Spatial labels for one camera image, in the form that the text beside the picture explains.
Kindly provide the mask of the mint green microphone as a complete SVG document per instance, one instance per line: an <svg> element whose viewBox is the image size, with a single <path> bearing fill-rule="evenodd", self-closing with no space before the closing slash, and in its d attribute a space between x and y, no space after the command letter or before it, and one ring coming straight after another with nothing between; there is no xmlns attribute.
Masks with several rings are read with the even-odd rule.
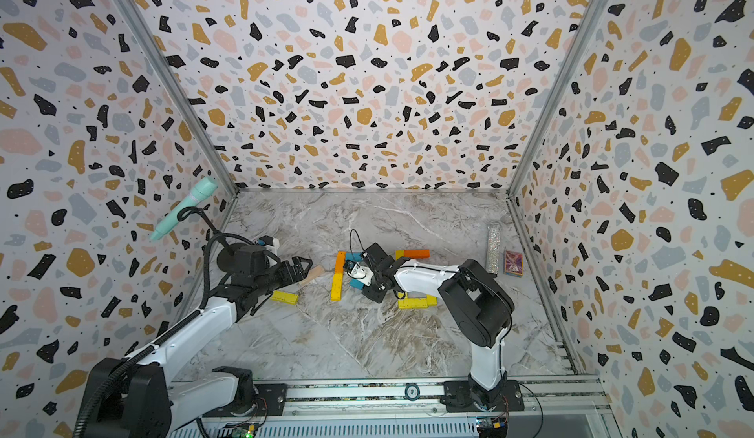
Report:
<svg viewBox="0 0 754 438"><path fill-rule="evenodd" d="M181 221L179 214L186 208L196 208L209 197L211 197L218 188L218 183L211 177L201 179L190 192L155 226L150 239L159 241L168 235Z"/></svg>

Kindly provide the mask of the glitter filled clear tube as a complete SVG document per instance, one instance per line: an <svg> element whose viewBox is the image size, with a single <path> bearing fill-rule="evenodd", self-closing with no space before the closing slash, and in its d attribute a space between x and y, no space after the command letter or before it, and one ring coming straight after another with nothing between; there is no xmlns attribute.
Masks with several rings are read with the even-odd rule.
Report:
<svg viewBox="0 0 754 438"><path fill-rule="evenodd" d="M500 249L502 242L502 226L498 221L492 221L488 224L487 250L485 269L493 276L497 276L500 271Z"/></svg>

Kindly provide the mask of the black microphone stand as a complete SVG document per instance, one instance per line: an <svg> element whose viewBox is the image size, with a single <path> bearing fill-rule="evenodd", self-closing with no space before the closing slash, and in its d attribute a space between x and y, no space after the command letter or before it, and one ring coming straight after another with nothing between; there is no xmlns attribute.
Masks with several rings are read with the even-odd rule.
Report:
<svg viewBox="0 0 754 438"><path fill-rule="evenodd" d="M179 214L181 221L192 215L198 215L208 226L210 237L204 246L204 266L210 269L212 261L216 261L218 267L225 272L234 268L234 259L237 251L242 247L254 246L255 242L246 237L236 234L221 232L206 215L203 208L186 208Z"/></svg>

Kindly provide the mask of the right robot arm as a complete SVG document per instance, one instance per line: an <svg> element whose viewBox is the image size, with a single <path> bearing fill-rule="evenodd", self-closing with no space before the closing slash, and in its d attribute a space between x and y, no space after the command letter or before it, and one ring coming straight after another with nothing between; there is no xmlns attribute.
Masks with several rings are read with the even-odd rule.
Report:
<svg viewBox="0 0 754 438"><path fill-rule="evenodd" d="M361 283L361 294L377 304L389 293L418 293L442 301L470 343L471 401L491 410L502 400L507 379L503 350L512 329L514 301L480 263L468 259L461 265L443 266L409 257L395 259L374 243L357 259L349 255L337 267Z"/></svg>

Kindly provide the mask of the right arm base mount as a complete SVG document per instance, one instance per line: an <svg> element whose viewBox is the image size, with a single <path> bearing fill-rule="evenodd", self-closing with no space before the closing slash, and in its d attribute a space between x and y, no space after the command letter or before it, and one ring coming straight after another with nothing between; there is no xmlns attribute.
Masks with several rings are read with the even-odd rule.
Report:
<svg viewBox="0 0 754 438"><path fill-rule="evenodd" d="M486 390L471 378L443 383L440 403L448 412L522 412L524 402L520 383L501 380L492 390Z"/></svg>

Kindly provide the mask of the yellow block bottom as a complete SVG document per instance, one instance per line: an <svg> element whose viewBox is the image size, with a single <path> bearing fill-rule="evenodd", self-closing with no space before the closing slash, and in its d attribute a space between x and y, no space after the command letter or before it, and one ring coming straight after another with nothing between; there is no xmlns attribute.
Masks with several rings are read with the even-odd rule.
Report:
<svg viewBox="0 0 754 438"><path fill-rule="evenodd" d="M344 275L342 273L335 273L332 278L330 300L332 302L340 302L343 296L343 280Z"/></svg>

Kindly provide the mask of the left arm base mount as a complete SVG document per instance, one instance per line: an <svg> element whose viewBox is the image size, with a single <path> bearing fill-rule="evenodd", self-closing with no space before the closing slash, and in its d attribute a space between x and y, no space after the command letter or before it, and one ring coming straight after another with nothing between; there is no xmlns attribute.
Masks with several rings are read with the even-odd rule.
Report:
<svg viewBox="0 0 754 438"><path fill-rule="evenodd" d="M239 392L226 407L226 412L235 418L277 418L282 416L286 405L288 385L285 383L255 383L253 388Z"/></svg>

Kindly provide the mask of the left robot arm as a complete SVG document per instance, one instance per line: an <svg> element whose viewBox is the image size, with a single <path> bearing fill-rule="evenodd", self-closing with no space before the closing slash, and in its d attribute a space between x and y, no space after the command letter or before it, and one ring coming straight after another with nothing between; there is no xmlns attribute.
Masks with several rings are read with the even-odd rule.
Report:
<svg viewBox="0 0 754 438"><path fill-rule="evenodd" d="M204 280L198 308L141 349L92 369L74 436L166 437L217 409L237 416L261 409L248 369L216 367L188 384L173 381L207 344L256 314L275 291L306 280L313 262L283 261L273 239L264 237L225 246L216 263L222 278L216 286Z"/></svg>

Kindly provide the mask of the red playing card box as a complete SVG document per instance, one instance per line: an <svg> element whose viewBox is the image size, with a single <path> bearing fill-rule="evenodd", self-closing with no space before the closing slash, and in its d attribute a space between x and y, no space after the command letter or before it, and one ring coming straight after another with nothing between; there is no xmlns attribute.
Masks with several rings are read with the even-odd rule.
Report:
<svg viewBox="0 0 754 438"><path fill-rule="evenodd" d="M504 250L504 273L510 276L523 277L524 256L522 253Z"/></svg>

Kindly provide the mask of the yellow block top vertical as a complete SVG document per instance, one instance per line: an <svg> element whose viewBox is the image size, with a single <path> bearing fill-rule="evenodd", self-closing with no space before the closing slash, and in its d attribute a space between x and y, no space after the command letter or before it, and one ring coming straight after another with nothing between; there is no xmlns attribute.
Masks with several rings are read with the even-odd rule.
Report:
<svg viewBox="0 0 754 438"><path fill-rule="evenodd" d="M429 307L427 299L398 300L400 310L426 310Z"/></svg>

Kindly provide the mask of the yellow block horizontal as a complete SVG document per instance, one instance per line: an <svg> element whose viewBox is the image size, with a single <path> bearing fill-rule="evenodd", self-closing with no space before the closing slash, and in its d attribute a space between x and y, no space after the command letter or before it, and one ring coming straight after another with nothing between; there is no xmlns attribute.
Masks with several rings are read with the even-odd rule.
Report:
<svg viewBox="0 0 754 438"><path fill-rule="evenodd" d="M296 304L298 304L298 295L283 291L274 291L271 300L277 303L296 306Z"/></svg>

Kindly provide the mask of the beige wooden block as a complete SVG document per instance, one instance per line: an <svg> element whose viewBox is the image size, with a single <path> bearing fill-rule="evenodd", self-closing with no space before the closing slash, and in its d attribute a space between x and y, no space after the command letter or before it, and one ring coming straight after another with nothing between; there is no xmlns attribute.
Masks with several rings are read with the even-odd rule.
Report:
<svg viewBox="0 0 754 438"><path fill-rule="evenodd" d="M312 267L312 269L310 269L307 277L304 280L300 281L298 283L298 286L300 286L300 288L304 288L304 286L308 285L309 283L312 283L312 281L316 280L317 278L321 276L324 276L325 274L326 274L326 270L324 269L324 267L321 265L316 265L315 267Z"/></svg>

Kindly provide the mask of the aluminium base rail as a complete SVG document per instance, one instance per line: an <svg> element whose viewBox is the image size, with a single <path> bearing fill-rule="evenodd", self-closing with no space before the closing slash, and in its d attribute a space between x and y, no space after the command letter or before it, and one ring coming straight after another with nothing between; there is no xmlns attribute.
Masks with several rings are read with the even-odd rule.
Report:
<svg viewBox="0 0 754 438"><path fill-rule="evenodd" d="M166 437L619 437L593 376L512 377L522 412L448 412L443 383L461 378L255 381L288 385L277 418L208 412Z"/></svg>

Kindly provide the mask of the orange block vertical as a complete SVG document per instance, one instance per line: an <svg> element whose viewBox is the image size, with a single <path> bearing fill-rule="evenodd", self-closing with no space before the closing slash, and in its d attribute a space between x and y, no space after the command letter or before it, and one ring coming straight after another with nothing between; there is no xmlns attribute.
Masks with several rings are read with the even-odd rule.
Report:
<svg viewBox="0 0 754 438"><path fill-rule="evenodd" d="M336 257L335 273L339 275L344 274L344 266L346 263L346 252L339 252Z"/></svg>

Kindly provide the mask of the orange block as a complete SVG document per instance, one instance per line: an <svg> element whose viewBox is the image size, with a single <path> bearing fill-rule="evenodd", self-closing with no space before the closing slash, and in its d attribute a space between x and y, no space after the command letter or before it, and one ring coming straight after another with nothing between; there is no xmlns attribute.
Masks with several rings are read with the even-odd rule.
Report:
<svg viewBox="0 0 754 438"><path fill-rule="evenodd" d="M429 259L431 252L429 250L410 250L403 251L403 256L409 259Z"/></svg>

